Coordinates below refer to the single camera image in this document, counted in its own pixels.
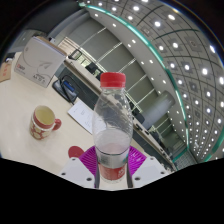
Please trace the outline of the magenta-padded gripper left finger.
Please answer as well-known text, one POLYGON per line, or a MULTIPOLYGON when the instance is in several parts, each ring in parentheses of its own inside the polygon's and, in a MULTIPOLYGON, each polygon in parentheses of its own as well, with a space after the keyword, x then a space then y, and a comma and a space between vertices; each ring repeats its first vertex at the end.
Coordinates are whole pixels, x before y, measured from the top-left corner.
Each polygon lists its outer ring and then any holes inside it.
POLYGON ((99 168, 95 147, 83 151, 78 146, 68 150, 69 160, 59 176, 84 188, 99 188, 99 168))

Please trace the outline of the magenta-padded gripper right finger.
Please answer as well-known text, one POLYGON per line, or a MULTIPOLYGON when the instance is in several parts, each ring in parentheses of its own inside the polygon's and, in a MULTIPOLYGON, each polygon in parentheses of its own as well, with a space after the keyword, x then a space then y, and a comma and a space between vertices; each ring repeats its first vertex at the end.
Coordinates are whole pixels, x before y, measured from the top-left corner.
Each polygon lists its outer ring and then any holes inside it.
POLYGON ((168 175, 168 171, 155 157, 145 156, 130 147, 127 159, 127 186, 141 188, 168 175))

